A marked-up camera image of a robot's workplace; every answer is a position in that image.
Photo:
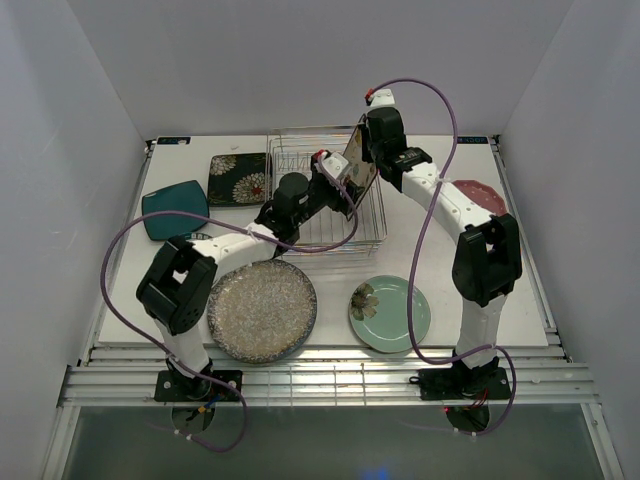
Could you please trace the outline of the cream flower square plate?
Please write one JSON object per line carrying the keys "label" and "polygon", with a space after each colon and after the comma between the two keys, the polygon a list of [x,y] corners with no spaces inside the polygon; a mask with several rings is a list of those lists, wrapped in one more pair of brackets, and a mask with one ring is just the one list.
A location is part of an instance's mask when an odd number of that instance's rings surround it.
{"label": "cream flower square plate", "polygon": [[349,162],[343,185],[356,208],[359,208],[377,175],[376,165],[365,160],[367,154],[365,127],[364,122],[356,125],[342,153]]}

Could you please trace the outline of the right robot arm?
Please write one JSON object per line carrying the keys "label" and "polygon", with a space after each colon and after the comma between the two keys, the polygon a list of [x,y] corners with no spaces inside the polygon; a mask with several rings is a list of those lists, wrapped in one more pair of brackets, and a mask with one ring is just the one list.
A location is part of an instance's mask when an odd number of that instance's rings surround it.
{"label": "right robot arm", "polygon": [[499,365],[496,342],[507,296],[522,275],[516,219],[493,214],[445,181],[426,152],[408,145],[396,108],[371,108],[360,130],[363,159],[456,243],[452,280],[462,298],[459,339],[445,368],[422,369],[414,377],[422,398],[511,398],[515,384]]}

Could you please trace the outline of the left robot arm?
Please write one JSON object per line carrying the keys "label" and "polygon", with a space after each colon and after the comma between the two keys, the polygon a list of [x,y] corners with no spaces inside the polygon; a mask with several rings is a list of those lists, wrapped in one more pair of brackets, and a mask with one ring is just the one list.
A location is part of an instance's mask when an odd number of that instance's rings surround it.
{"label": "left robot arm", "polygon": [[254,262],[271,260],[291,249],[300,227],[325,207],[346,216],[356,201],[347,191],[359,165],[339,153],[312,156],[312,176],[284,175],[271,200],[244,232],[190,242],[167,240],[136,291],[136,298],[162,335],[171,383],[189,399],[205,397],[212,387],[211,360],[198,323],[214,283]]}

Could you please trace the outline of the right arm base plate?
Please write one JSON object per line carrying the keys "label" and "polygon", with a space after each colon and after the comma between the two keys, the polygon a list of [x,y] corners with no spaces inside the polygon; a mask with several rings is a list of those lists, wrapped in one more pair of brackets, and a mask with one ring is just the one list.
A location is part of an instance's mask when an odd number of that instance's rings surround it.
{"label": "right arm base plate", "polygon": [[409,383],[422,400],[508,400],[511,387],[506,370],[493,362],[469,369],[462,361],[444,369],[420,369]]}

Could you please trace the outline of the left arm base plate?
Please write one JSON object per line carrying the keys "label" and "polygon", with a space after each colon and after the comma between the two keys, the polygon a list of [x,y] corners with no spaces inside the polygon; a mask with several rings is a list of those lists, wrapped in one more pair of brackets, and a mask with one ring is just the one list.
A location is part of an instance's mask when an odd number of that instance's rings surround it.
{"label": "left arm base plate", "polygon": [[157,376],[153,399],[164,403],[207,403],[211,400],[237,402],[239,395],[216,382],[198,377],[187,378],[177,371],[162,370]]}

